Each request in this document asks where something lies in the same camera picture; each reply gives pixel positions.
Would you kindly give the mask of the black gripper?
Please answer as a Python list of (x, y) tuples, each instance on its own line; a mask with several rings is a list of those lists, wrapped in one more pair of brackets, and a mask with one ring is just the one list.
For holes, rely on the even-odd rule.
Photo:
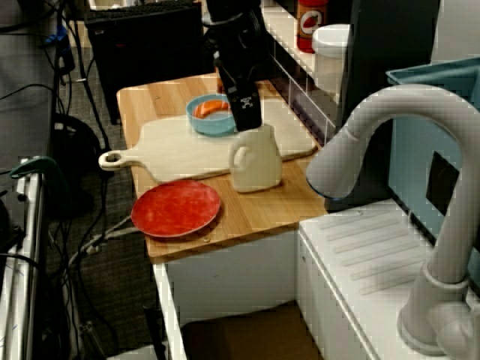
[(263, 124), (256, 80), (269, 57), (260, 9), (209, 9), (205, 48), (213, 56), (238, 132)]

